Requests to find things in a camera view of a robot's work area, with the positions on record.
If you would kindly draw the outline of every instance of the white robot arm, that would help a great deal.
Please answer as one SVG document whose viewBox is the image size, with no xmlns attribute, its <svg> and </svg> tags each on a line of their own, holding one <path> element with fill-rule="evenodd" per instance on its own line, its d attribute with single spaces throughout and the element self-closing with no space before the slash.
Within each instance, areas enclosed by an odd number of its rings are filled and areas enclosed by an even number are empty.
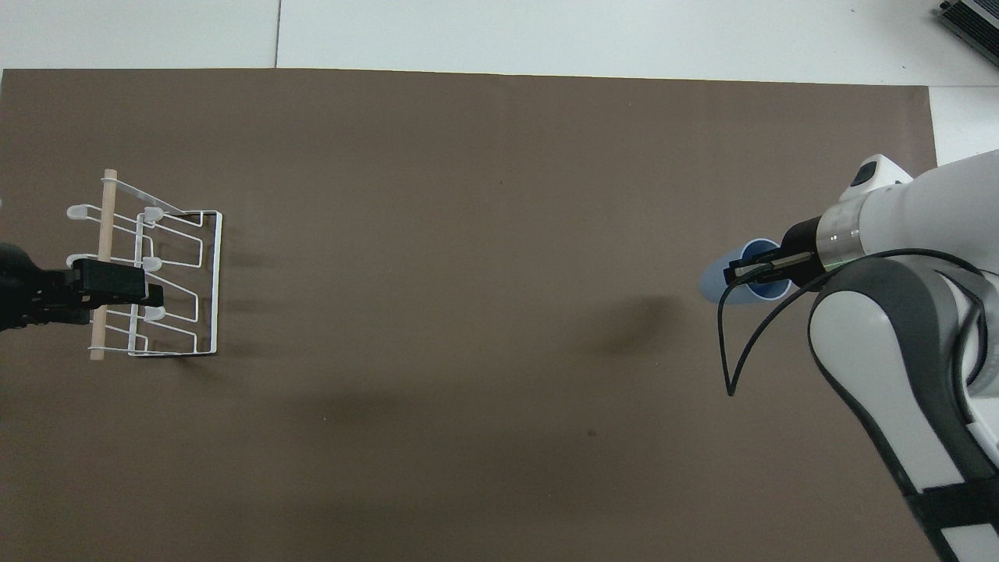
<svg viewBox="0 0 999 562">
<path fill-rule="evenodd" d="M 815 361 L 946 561 L 999 560 L 997 239 L 999 151 L 915 179 L 876 155 L 780 248 L 725 270 L 729 290 L 820 291 Z"/>
</svg>

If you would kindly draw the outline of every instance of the wire rack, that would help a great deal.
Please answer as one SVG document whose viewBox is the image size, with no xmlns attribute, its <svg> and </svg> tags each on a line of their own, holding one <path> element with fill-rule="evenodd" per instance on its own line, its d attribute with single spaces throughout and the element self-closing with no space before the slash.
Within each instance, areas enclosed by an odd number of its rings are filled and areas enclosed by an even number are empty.
<svg viewBox="0 0 999 562">
<path fill-rule="evenodd" d="M 222 249 L 222 213 L 183 210 L 118 180 L 115 170 L 101 179 L 101 206 L 73 205 L 66 210 L 72 220 L 101 225 L 98 252 L 72 254 L 67 266 L 82 258 L 119 262 L 145 271 L 148 283 L 162 285 L 170 294 L 164 306 L 112 305 L 94 311 L 91 319 L 91 359 L 104 352 L 133 357 L 210 355 L 218 351 L 219 276 Z M 116 213 L 117 193 L 130 195 L 145 205 L 135 218 Z M 131 257 L 113 255 L 114 234 L 134 242 Z M 181 248 L 190 259 L 166 259 L 164 246 Z M 121 346 L 108 344 L 123 341 Z"/>
</svg>

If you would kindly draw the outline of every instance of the blue cup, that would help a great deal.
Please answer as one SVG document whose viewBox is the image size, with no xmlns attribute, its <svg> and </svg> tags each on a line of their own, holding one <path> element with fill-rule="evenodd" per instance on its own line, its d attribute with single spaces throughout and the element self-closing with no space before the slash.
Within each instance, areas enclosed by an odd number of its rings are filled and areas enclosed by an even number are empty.
<svg viewBox="0 0 999 562">
<path fill-rule="evenodd" d="M 777 243 L 773 240 L 756 238 L 714 260 L 700 274 L 700 294 L 711 302 L 718 302 L 721 299 L 721 293 L 727 287 L 723 272 L 728 267 L 728 262 L 746 259 L 778 247 Z M 739 285 L 728 295 L 725 303 L 751 304 L 761 301 L 775 301 L 783 298 L 790 288 L 791 282 L 787 279 L 773 283 L 748 283 Z"/>
</svg>

